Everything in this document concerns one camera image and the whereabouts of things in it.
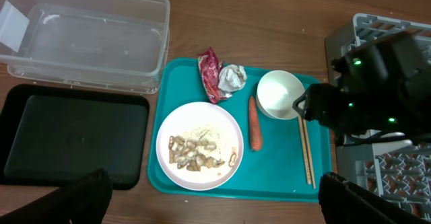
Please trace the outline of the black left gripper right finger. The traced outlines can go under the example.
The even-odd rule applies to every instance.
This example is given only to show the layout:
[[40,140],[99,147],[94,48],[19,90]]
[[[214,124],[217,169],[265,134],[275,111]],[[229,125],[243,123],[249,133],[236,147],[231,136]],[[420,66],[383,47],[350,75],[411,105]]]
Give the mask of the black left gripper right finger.
[[321,177],[318,200],[326,223],[430,224],[334,172]]

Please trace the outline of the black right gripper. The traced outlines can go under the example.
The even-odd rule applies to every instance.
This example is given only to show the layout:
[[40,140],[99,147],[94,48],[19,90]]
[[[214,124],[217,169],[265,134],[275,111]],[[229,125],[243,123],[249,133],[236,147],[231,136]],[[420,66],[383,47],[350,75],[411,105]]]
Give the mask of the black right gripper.
[[305,120],[316,120],[337,133],[363,135],[370,129],[366,97],[341,91],[328,83],[314,83],[292,103]]

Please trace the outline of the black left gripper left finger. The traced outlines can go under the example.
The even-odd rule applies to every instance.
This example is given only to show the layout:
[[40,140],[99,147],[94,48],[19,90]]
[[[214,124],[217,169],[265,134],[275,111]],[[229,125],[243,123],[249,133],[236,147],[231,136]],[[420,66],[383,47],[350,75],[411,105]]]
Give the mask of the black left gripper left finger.
[[1,222],[101,223],[110,204],[112,191],[108,172],[99,169],[1,216]]

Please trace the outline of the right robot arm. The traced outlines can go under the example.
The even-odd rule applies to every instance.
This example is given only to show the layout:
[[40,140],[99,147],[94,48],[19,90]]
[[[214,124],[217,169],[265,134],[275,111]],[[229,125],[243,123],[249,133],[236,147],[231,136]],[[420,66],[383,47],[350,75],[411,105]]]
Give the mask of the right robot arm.
[[408,32],[359,46],[331,68],[337,83],[314,83],[292,104],[304,120],[345,135],[353,145],[430,142],[430,64]]

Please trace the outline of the white bowl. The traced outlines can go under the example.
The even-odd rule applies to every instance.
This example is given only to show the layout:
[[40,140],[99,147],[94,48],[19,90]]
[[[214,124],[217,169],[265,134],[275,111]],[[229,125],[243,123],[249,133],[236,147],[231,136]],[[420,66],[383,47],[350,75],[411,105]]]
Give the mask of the white bowl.
[[287,71],[270,71],[257,84],[256,103],[264,115],[278,120],[298,117],[293,103],[305,88],[301,81]]

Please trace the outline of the wooden chopstick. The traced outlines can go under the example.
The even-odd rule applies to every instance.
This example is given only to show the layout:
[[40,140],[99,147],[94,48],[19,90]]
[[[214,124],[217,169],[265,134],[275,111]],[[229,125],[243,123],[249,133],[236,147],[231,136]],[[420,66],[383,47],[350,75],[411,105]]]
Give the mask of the wooden chopstick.
[[314,167],[313,167],[313,162],[312,162],[312,153],[311,153],[311,149],[310,149],[310,139],[309,139],[309,136],[308,136],[308,129],[307,129],[306,121],[304,119],[302,119],[302,121],[304,123],[306,148],[307,148],[307,153],[308,153],[310,175],[311,175],[311,180],[312,180],[312,184],[311,185],[315,189],[317,187],[317,185],[316,185],[316,180],[315,180],[315,176],[314,176]]
[[312,184],[312,180],[311,180],[311,175],[310,175],[308,153],[307,153],[307,148],[306,148],[304,123],[303,123],[301,117],[298,117],[298,125],[299,125],[300,138],[301,138],[301,144],[302,144],[302,155],[303,155],[303,158],[304,158],[304,167],[305,167],[305,172],[306,172],[306,182],[307,182],[308,185],[311,185]]

